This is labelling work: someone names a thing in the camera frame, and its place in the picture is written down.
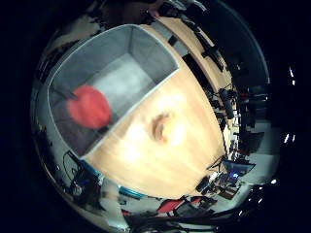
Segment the wooden table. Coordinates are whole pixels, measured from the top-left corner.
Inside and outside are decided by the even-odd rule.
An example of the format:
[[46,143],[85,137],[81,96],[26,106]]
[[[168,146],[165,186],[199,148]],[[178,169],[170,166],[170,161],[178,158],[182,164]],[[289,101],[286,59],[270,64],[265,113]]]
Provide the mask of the wooden table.
[[[220,88],[230,89],[231,74],[226,68],[221,71],[210,57],[207,56],[204,58],[202,56],[204,48],[191,29],[189,29],[179,18],[159,17],[157,22],[166,27],[166,29],[168,29],[186,47],[192,58],[201,68],[215,93],[218,93]],[[214,43],[202,30],[200,30],[200,33],[211,46],[214,46]],[[221,61],[226,67],[225,61],[222,57]],[[228,128],[231,129],[232,120],[225,118],[225,121]]]
[[[149,95],[86,157],[112,181],[137,192],[178,199],[193,193],[206,168],[225,154],[214,111],[182,57],[149,25],[142,25],[170,49],[180,70]],[[153,124],[173,113],[181,125],[175,145],[155,140]]]

